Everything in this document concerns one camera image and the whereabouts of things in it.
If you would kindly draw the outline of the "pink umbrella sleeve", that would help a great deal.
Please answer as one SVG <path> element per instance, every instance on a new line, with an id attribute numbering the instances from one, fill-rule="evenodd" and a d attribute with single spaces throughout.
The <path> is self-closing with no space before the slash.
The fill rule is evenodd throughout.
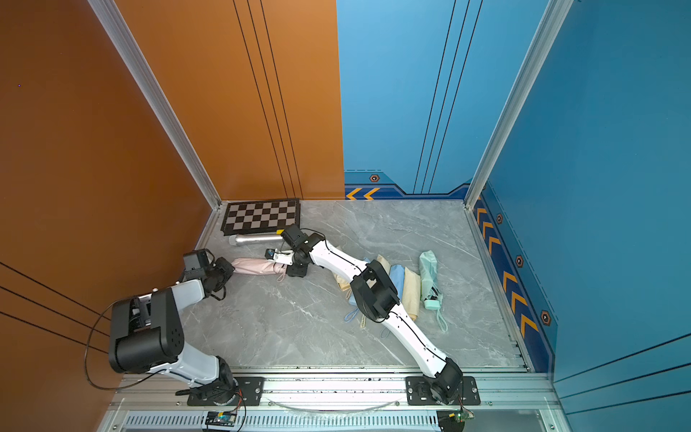
<path id="1" fill-rule="evenodd" d="M 231 262 L 234 273 L 239 275 L 276 275 L 277 281 L 286 278 L 287 266 L 264 258 L 236 258 Z"/>

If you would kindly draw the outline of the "cream umbrella sleeve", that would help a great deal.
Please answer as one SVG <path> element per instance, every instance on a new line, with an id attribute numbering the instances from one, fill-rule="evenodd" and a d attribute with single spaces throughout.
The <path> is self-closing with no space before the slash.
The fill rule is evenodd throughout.
<path id="1" fill-rule="evenodd" d="M 334 278 L 338 284 L 339 289 L 345 293 L 349 294 L 351 292 L 351 286 L 350 283 L 345 279 L 344 277 L 341 277 L 340 275 L 334 274 Z"/>

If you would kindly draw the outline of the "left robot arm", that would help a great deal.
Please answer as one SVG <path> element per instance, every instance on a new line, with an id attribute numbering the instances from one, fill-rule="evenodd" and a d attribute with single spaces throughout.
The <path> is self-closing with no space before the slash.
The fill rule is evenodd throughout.
<path id="1" fill-rule="evenodd" d="M 229 405 L 239 385 L 228 363 L 185 341 L 181 311 L 205 299 L 225 298 L 235 268 L 224 257 L 208 259 L 204 250 L 184 256 L 182 281 L 111 307 L 108 359 L 120 374 L 165 374 L 187 385 L 178 396 L 193 405 Z"/>

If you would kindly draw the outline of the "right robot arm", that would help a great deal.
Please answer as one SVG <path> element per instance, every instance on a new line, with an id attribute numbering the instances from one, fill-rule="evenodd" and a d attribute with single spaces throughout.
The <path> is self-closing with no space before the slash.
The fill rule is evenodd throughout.
<path id="1" fill-rule="evenodd" d="M 270 248 L 266 258 L 285 265 L 290 277 L 305 277 L 309 266 L 314 265 L 345 279 L 363 316 L 388 329 L 415 359 L 433 398 L 446 405 L 459 401 L 462 370 L 410 318 L 381 263 L 350 257 L 332 246 L 322 233 L 308 235 L 296 224 L 284 229 L 281 237 L 287 250 Z"/>

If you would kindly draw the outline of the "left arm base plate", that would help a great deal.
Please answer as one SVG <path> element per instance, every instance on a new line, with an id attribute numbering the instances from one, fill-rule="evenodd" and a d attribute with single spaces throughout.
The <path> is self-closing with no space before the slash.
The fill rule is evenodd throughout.
<path id="1" fill-rule="evenodd" d="M 217 380 L 176 395 L 186 396 L 186 404 L 194 407 L 257 407 L 261 403 L 265 381 L 263 376 L 233 378 L 230 384 Z"/>

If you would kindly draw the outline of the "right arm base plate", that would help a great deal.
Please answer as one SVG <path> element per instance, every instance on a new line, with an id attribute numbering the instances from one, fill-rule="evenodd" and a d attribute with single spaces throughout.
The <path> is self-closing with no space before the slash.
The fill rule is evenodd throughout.
<path id="1" fill-rule="evenodd" d="M 473 376 L 465 375 L 458 385 L 446 389 L 441 384 L 431 383 L 422 375 L 405 378 L 408 405 L 464 405 L 480 406 L 480 392 Z"/>

